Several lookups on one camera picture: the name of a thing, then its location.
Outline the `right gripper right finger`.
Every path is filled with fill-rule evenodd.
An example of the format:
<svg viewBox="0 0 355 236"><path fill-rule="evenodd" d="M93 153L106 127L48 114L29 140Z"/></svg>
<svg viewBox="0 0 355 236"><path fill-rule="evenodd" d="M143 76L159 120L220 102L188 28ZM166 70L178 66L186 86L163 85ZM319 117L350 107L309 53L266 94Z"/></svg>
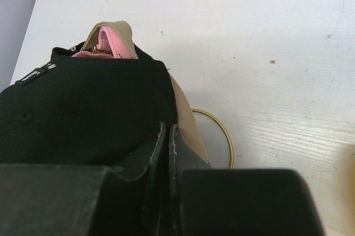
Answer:
<svg viewBox="0 0 355 236"><path fill-rule="evenodd" d="M169 133L169 181L176 235L324 235L302 176L290 169L214 169Z"/></svg>

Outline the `black cap white logo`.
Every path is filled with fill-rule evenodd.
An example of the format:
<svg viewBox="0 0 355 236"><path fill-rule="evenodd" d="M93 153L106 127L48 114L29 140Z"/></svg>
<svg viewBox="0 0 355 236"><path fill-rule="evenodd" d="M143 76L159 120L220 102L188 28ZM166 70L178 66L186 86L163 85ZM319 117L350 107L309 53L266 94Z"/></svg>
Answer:
<svg viewBox="0 0 355 236"><path fill-rule="evenodd" d="M116 164L177 123L163 62L77 57L54 48L50 61L1 92L1 162Z"/></svg>

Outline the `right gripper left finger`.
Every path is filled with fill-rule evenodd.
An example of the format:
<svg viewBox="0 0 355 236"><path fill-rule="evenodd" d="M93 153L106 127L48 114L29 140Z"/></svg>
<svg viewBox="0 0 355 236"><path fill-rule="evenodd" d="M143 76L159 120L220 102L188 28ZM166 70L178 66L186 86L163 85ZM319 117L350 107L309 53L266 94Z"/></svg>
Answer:
<svg viewBox="0 0 355 236"><path fill-rule="evenodd" d="M158 235L166 127L114 167L1 165L2 235Z"/></svg>

